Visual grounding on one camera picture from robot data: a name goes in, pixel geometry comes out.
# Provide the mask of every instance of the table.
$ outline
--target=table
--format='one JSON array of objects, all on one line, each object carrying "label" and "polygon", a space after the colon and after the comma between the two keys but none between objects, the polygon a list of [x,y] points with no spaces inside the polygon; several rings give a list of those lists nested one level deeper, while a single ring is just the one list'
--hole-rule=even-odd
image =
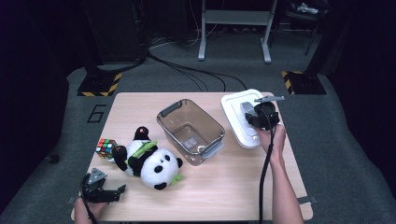
[{"label": "table", "polygon": [[271,32],[272,22],[276,11],[277,0],[272,0],[270,11],[242,11],[242,10],[212,10],[206,9],[206,0],[202,0],[202,32],[201,44],[198,52],[198,60],[205,59],[206,51],[206,24],[242,24],[242,25],[265,25],[264,37],[260,38],[262,55],[265,63],[271,63],[271,55],[268,49],[268,37]]},{"label": "table", "polygon": [[[151,140],[180,157],[184,179],[164,190],[149,189],[139,177],[124,174],[116,164],[100,159],[92,146],[92,162],[107,174],[104,189],[126,184],[120,201],[111,203],[98,218],[103,221],[250,221],[259,219],[259,185],[265,152],[261,147],[243,148],[233,135],[221,107],[221,97],[230,92],[125,92],[119,93],[111,107],[101,138],[127,145],[139,126],[149,129]],[[158,113],[181,99],[190,99],[225,129],[224,147],[199,166],[190,165],[168,142],[157,123]],[[294,159],[289,138],[284,159],[297,197],[306,196],[304,183]],[[263,218],[272,219],[271,167],[264,182]],[[313,216],[309,203],[301,204],[304,219]]]}]

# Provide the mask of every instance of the panda plush toy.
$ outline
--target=panda plush toy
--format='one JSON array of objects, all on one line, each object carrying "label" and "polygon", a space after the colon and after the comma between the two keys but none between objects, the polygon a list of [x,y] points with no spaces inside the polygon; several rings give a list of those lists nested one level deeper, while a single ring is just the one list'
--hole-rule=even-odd
[{"label": "panda plush toy", "polygon": [[182,175],[178,173],[183,160],[165,148],[158,149],[157,142],[149,139],[149,129],[137,128],[128,146],[111,150],[114,162],[127,175],[140,176],[152,189],[165,189],[175,184]]}]

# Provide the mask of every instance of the white tray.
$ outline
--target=white tray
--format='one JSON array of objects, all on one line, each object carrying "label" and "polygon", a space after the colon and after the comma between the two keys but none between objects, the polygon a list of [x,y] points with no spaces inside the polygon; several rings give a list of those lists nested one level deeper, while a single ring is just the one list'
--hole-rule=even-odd
[{"label": "white tray", "polygon": [[242,112],[241,104],[249,102],[253,106],[259,104],[254,100],[262,98],[262,94],[256,90],[240,91],[237,93],[225,95],[221,98],[221,105],[227,120],[233,129],[238,143],[242,147],[254,148],[259,146],[260,139],[256,131],[252,128],[245,119],[245,114]]}]

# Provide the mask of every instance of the panda face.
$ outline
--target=panda face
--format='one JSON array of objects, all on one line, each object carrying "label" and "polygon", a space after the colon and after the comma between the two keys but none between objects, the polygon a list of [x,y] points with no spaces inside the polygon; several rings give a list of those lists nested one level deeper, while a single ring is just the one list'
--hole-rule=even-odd
[{"label": "panda face", "polygon": [[175,155],[168,149],[156,150],[143,164],[140,177],[153,189],[165,189],[179,170]]}]

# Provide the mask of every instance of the transparent plastic bin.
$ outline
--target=transparent plastic bin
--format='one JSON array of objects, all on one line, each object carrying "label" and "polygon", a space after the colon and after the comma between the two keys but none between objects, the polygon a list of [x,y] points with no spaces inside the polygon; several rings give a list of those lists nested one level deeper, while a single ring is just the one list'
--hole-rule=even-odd
[{"label": "transparent plastic bin", "polygon": [[201,164],[223,146],[223,127],[191,100],[169,105],[158,114],[157,121],[191,165]]}]

